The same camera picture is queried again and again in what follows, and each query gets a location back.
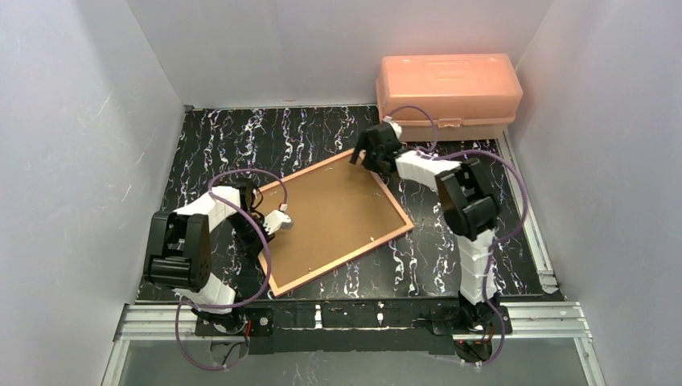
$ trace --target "table surface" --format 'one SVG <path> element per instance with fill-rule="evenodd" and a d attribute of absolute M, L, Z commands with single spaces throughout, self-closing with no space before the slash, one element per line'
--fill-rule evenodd
<path fill-rule="evenodd" d="M 255 167 L 290 175 L 351 149 L 362 129 L 379 122 L 375 106 L 287 109 L 204 109 L 187 113 L 175 151 L 162 209 L 191 203 L 213 175 Z M 499 154 L 495 141 L 443 142 L 439 154 L 482 149 Z M 503 166 L 481 158 L 502 205 L 498 235 L 509 232 L 519 214 Z M 262 186 L 270 181 L 253 176 Z M 391 179 L 388 188 L 414 222 L 406 236 L 334 269 L 282 298 L 401 298 L 456 296 L 460 268 L 454 235 L 442 218 L 434 191 L 411 181 Z M 259 288 L 264 274 L 239 253 L 225 222 L 211 234 L 213 273 L 245 297 Z M 543 293 L 525 235 L 495 251 L 495 282 L 503 295 Z M 271 292 L 263 298 L 272 298 Z M 138 301 L 176 301 L 169 289 L 141 282 Z"/>
<path fill-rule="evenodd" d="M 192 358 L 216 366 L 230 347 L 185 342 Z M 229 358 L 236 358 L 234 352 Z M 419 351 L 286 352 L 249 355 L 228 372 L 206 372 L 189 364 L 175 342 L 133 341 L 121 385 L 587 385 L 573 339 L 509 339 L 499 358 L 477 372 L 453 356 Z"/>

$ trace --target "plastic box lid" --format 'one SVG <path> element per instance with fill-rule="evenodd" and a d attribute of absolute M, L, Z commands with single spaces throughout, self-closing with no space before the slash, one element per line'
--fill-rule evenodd
<path fill-rule="evenodd" d="M 376 93 L 381 117 L 416 105 L 439 127 L 512 122 L 523 96 L 505 54 L 388 56 L 381 61 Z M 403 109 L 393 120 L 430 125 L 415 109 Z"/>

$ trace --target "gray wall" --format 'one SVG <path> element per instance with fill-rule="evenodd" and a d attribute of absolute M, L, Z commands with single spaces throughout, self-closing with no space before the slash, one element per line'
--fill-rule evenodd
<path fill-rule="evenodd" d="M 125 0 L 0 4 L 2 384 L 101 382 L 183 107 Z"/>
<path fill-rule="evenodd" d="M 682 2 L 557 0 L 518 67 L 516 155 L 609 384 L 679 384 Z"/>
<path fill-rule="evenodd" d="M 185 105 L 376 101 L 387 55 L 521 57 L 552 0 L 129 0 Z"/>

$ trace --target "cable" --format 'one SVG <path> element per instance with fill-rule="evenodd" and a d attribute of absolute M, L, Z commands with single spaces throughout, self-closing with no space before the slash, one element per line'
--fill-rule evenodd
<path fill-rule="evenodd" d="M 256 188 L 256 193 L 258 193 L 259 200 L 256 205 L 253 205 L 253 209 L 258 209 L 258 207 L 260 207 L 260 205 L 263 203 L 263 192 L 259 187 Z"/>
<path fill-rule="evenodd" d="M 521 211 L 521 219 L 519 220 L 519 223 L 516 224 L 514 229 L 511 230 L 508 234 L 500 237 L 497 240 L 494 240 L 488 249 L 488 252 L 490 253 L 488 255 L 488 261 L 486 263 L 486 270 L 485 273 L 483 274 L 483 298 L 485 299 L 486 304 L 491 308 L 492 312 L 495 313 L 497 318 L 499 319 L 499 324 L 502 326 L 502 331 L 500 331 L 499 334 L 499 346 L 497 347 L 497 350 L 491 355 L 489 360 L 483 361 L 481 364 L 486 365 L 489 363 L 492 363 L 497 357 L 499 356 L 499 353 L 502 351 L 502 347 L 504 346 L 504 336 L 506 333 L 506 329 L 504 328 L 504 318 L 502 317 L 502 314 L 497 310 L 497 307 L 493 306 L 491 303 L 490 299 L 487 296 L 487 285 L 486 285 L 486 280 L 488 278 L 488 273 L 490 272 L 491 266 L 492 266 L 492 254 L 495 250 L 495 247 L 497 245 L 500 245 L 507 240 L 511 239 L 512 237 L 516 236 L 521 232 L 521 229 L 524 227 L 524 222 L 526 220 L 526 216 L 528 215 L 528 189 L 526 188 L 526 184 L 524 183 L 524 180 L 521 178 L 521 175 L 519 174 L 519 171 L 516 170 L 516 168 L 507 160 L 501 158 L 500 156 L 484 151 L 484 150 L 462 150 L 458 151 L 457 153 L 452 153 L 452 154 L 447 154 L 443 155 L 441 157 L 436 157 L 435 159 L 451 159 L 451 158 L 457 158 L 457 157 L 462 157 L 464 155 L 482 155 L 485 157 L 492 158 L 496 160 L 497 162 L 500 162 L 506 167 L 512 175 L 514 175 L 514 179 L 516 179 L 516 182 L 519 184 L 519 188 L 521 190 L 521 200 L 524 203 L 524 208 Z"/>
<path fill-rule="evenodd" d="M 486 340 L 486 343 L 490 342 L 492 340 L 492 336 L 495 334 L 495 326 L 491 325 L 491 336 L 488 337 Z"/>
<path fill-rule="evenodd" d="M 238 346 L 241 345 L 241 344 L 244 344 L 244 342 L 237 342 L 237 343 L 234 343 L 234 344 L 230 347 L 230 349 L 228 350 L 227 355 L 225 355 L 225 359 L 223 359 L 223 363 L 220 364 L 221 366 L 224 366 L 225 363 L 228 362 L 228 358 L 230 357 L 230 354 L 232 354 L 232 350 L 234 350 L 235 347 L 238 347 Z"/>
<path fill-rule="evenodd" d="M 249 320 L 249 327 L 246 328 L 246 334 L 244 334 L 244 344 L 246 347 L 249 346 L 249 334 L 251 334 L 251 323 L 252 321 Z"/>
<path fill-rule="evenodd" d="M 476 342 L 476 344 L 485 343 L 487 336 L 488 336 L 488 327 L 486 327 L 486 329 L 483 330 L 483 336 L 481 337 L 481 340 Z"/>
<path fill-rule="evenodd" d="M 415 105 L 404 105 L 404 106 L 395 108 L 393 111 L 391 111 L 390 113 L 388 113 L 388 114 L 386 114 L 386 115 L 388 115 L 389 117 L 392 117 L 393 114 L 395 114 L 395 113 L 401 111 L 402 109 L 415 109 L 415 110 L 418 110 L 418 111 L 420 111 L 422 114 L 424 114 L 424 116 L 425 116 L 426 118 L 429 119 L 429 122 L 431 122 L 431 127 L 433 128 L 433 142 L 431 142 L 431 147 L 429 147 L 429 149 L 426 149 L 426 148 L 424 148 L 424 147 L 417 146 L 417 147 L 415 147 L 415 149 L 416 149 L 416 150 L 421 150 L 421 151 L 423 151 L 424 153 L 433 153 L 433 151 L 436 150 L 436 145 L 438 144 L 438 126 L 436 125 L 436 121 L 434 121 L 434 120 L 433 120 L 433 117 L 431 117 L 431 115 L 430 115 L 429 113 L 427 113 L 424 109 L 422 109 L 421 107 L 415 106 Z"/>
<path fill-rule="evenodd" d="M 248 324 L 248 323 L 244 320 L 244 323 L 242 323 L 242 325 L 241 325 L 241 327 L 239 328 L 239 330 L 237 330 L 237 331 L 235 331 L 235 332 L 226 332 L 225 334 L 226 334 L 226 335 L 237 335 L 237 334 L 239 334 L 240 332 L 242 332 L 242 331 L 244 330 L 244 328 L 246 327 L 247 324 Z"/>
<path fill-rule="evenodd" d="M 251 168 L 229 170 L 229 171 L 225 171 L 223 173 L 216 175 L 215 177 L 213 177 L 211 179 L 211 181 L 208 182 L 208 194 L 213 199 L 216 199 L 216 200 L 220 201 L 221 203 L 224 203 L 225 205 L 231 207 L 237 213 L 242 215 L 246 219 L 246 221 L 256 231 L 256 234 L 258 235 L 258 239 L 260 239 L 261 244 L 263 244 L 263 255 L 264 255 L 265 261 L 267 262 L 267 265 L 268 265 L 268 268 L 266 270 L 267 272 L 265 273 L 265 280 L 263 280 L 263 284 L 261 284 L 261 288 L 251 298 L 248 298 L 242 302 L 237 302 L 237 303 L 233 303 L 233 304 L 201 304 L 201 305 L 195 305 L 192 302 L 182 300 L 182 301 L 180 301 L 180 303 L 178 303 L 178 309 L 175 311 L 175 342 L 177 342 L 178 347 L 180 348 L 180 352 L 183 354 L 183 357 L 187 360 L 187 362 L 191 363 L 192 365 L 194 365 L 198 368 L 201 368 L 202 370 L 207 370 L 207 371 L 211 371 L 211 372 L 219 372 L 219 371 L 223 371 L 227 368 L 231 368 L 232 366 L 239 363 L 241 361 L 241 358 L 238 359 L 237 361 L 233 362 L 233 363 L 230 363 L 229 365 L 224 365 L 224 366 L 219 366 L 219 367 L 205 366 L 205 365 L 193 360 L 189 356 L 187 351 L 185 350 L 185 347 L 183 346 L 183 342 L 180 340 L 180 310 L 183 308 L 183 306 L 190 306 L 190 307 L 195 308 L 197 310 L 200 310 L 202 308 L 210 309 L 210 310 L 224 310 L 227 308 L 237 308 L 237 307 L 241 307 L 241 306 L 246 306 L 250 302 L 253 302 L 254 300 L 258 299 L 265 292 L 265 289 L 268 288 L 270 275 L 272 274 L 272 270 L 273 270 L 272 255 L 270 254 L 270 247 L 268 246 L 268 240 L 265 237 L 265 234 L 263 234 L 261 227 L 259 227 L 258 224 L 256 224 L 255 221 L 253 221 L 253 219 L 251 218 L 251 215 L 249 213 L 247 213 L 244 209 L 235 205 L 234 203 L 227 201 L 226 199 L 220 197 L 219 195 L 216 195 L 215 193 L 213 193 L 213 186 L 215 185 L 216 181 L 218 181 L 218 179 L 221 179 L 227 175 L 234 175 L 237 173 L 246 173 L 246 172 L 262 173 L 264 175 L 269 175 L 269 176 L 275 178 L 280 183 L 282 190 L 284 191 L 284 203 L 286 203 L 287 199 L 289 198 L 289 195 L 288 195 L 288 192 L 286 190 L 286 186 L 284 185 L 284 182 L 279 177 L 277 177 L 276 175 L 274 175 L 274 174 L 272 174 L 266 170 L 251 169 Z"/>

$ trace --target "black marble surface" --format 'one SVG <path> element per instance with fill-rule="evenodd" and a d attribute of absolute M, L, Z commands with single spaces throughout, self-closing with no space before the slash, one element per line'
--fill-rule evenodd
<path fill-rule="evenodd" d="M 373 106 L 292 109 L 196 110 L 187 113 L 170 171 L 162 209 L 182 207 L 207 190 L 222 171 L 256 167 L 290 175 L 351 149 L 358 132 L 379 122 Z M 439 154 L 462 149 L 497 154 L 495 142 L 443 142 Z M 502 204 L 498 235 L 519 220 L 503 166 L 482 158 Z M 269 181 L 253 176 L 261 185 Z M 408 212 L 415 229 L 283 298 L 394 298 L 452 296 L 459 287 L 457 245 L 445 225 L 437 195 L 411 181 L 394 179 L 388 187 Z M 212 233 L 213 273 L 244 296 L 254 294 L 264 278 L 261 267 L 240 255 L 225 222 Z M 495 252 L 493 266 L 502 294 L 542 294 L 524 235 Z M 272 297 L 272 293 L 263 295 Z M 143 282 L 138 301 L 170 301 L 177 295 Z"/>

